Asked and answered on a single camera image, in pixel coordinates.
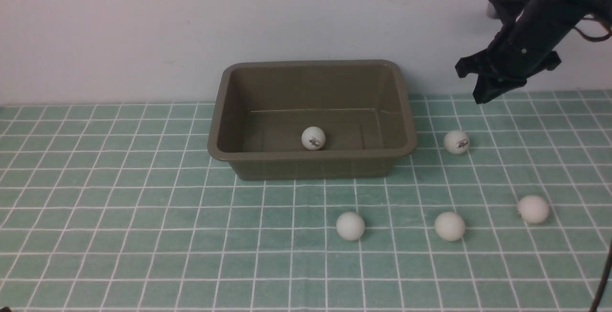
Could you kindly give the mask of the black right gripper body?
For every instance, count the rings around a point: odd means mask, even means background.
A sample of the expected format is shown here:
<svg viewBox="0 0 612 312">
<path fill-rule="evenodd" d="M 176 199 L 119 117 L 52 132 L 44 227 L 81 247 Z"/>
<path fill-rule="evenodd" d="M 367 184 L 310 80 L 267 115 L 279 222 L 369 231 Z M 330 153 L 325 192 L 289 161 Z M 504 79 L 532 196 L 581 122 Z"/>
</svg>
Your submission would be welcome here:
<svg viewBox="0 0 612 312">
<path fill-rule="evenodd" d="M 488 75 L 528 79 L 586 15 L 572 0 L 530 0 L 516 20 L 506 22 L 485 49 Z"/>
</svg>

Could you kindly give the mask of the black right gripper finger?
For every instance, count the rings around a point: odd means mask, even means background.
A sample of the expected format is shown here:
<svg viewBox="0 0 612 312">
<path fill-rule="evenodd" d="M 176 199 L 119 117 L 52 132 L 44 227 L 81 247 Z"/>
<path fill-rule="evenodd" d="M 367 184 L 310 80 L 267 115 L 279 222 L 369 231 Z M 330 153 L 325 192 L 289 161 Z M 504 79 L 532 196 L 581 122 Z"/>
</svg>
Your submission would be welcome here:
<svg viewBox="0 0 612 312">
<path fill-rule="evenodd" d="M 479 75 L 472 96 L 476 104 L 486 104 L 516 88 L 526 85 L 526 79 L 505 79 Z"/>
<path fill-rule="evenodd" d="M 469 74 L 482 74 L 486 70 L 486 53 L 462 57 L 456 63 L 455 70 L 459 78 L 466 78 Z"/>
</svg>

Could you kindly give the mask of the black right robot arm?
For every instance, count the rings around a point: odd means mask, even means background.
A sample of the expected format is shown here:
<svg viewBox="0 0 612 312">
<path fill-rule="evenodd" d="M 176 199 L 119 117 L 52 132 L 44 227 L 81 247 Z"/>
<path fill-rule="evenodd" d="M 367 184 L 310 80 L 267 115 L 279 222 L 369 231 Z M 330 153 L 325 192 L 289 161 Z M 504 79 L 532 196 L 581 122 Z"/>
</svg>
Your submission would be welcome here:
<svg viewBox="0 0 612 312">
<path fill-rule="evenodd" d="M 477 104 L 488 103 L 538 73 L 555 70 L 561 59 L 555 47 L 578 31 L 584 40 L 599 43 L 611 37 L 612 0 L 487 0 L 488 14 L 502 28 L 488 47 L 463 57 L 455 69 L 460 78 L 476 74 L 472 92 Z M 577 25 L 598 22 L 606 34 L 589 36 Z"/>
</svg>

